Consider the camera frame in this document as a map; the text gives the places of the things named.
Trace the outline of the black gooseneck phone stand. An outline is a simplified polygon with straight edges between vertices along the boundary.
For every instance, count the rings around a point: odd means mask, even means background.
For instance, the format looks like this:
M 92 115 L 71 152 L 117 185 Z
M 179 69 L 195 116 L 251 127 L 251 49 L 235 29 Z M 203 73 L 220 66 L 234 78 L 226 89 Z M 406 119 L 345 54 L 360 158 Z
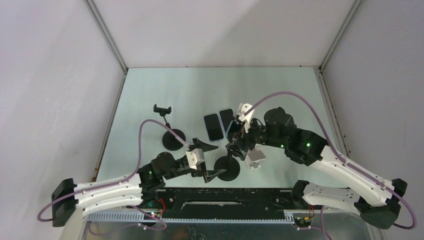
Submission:
M 235 180 L 241 171 L 239 162 L 228 151 L 226 155 L 219 157 L 214 163 L 214 170 L 224 170 L 217 177 L 226 182 Z

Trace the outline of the light blue phone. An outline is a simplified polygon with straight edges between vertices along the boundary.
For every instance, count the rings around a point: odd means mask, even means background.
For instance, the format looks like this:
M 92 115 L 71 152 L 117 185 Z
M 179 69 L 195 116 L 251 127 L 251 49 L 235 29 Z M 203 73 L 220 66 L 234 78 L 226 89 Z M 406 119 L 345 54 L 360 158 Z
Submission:
M 234 120 L 234 111 L 231 108 L 220 110 L 219 117 L 221 120 L 223 131 L 226 133 L 232 121 Z

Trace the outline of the black round-base phone stand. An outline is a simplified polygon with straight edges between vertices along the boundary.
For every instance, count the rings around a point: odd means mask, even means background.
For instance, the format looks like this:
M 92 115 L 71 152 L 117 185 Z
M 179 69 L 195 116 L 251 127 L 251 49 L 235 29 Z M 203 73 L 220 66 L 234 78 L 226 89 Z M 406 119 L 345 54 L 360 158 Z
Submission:
M 156 104 L 153 105 L 153 111 L 155 113 L 158 113 L 165 122 L 165 126 L 171 129 L 178 137 L 180 137 L 182 140 L 186 140 L 185 134 L 180 130 L 176 128 L 171 128 L 170 123 L 166 119 L 166 115 L 170 114 L 172 112 L 172 107 L 169 106 L 168 108 L 158 107 Z M 174 134 L 172 134 L 169 131 L 166 131 L 164 135 L 162 136 L 162 144 L 165 149 L 169 151 L 177 151 L 183 147 L 183 143 L 181 143 Z

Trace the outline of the teal phone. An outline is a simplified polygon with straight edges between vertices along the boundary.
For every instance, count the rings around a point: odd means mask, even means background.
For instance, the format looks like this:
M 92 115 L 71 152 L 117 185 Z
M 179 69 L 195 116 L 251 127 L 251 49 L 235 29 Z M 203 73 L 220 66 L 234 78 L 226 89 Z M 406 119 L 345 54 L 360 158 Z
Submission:
M 240 125 L 238 124 L 238 122 L 236 120 L 232 120 L 228 126 L 228 128 L 226 129 L 225 135 L 226 138 L 230 141 L 234 134 L 238 133 L 240 131 Z

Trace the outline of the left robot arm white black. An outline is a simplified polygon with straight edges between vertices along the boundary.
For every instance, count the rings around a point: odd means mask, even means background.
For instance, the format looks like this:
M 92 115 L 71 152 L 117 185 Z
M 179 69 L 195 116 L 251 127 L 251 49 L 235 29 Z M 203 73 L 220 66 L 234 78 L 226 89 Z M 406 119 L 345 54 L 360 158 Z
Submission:
M 100 182 L 76 184 L 73 178 L 61 181 L 51 194 L 52 226 L 63 227 L 76 210 L 89 214 L 112 208 L 140 206 L 153 208 L 158 202 L 157 190 L 165 180 L 190 174 L 202 177 L 205 183 L 224 173 L 224 169 L 208 170 L 204 153 L 218 149 L 193 139 L 184 156 L 175 159 L 170 152 L 161 152 L 137 171 Z

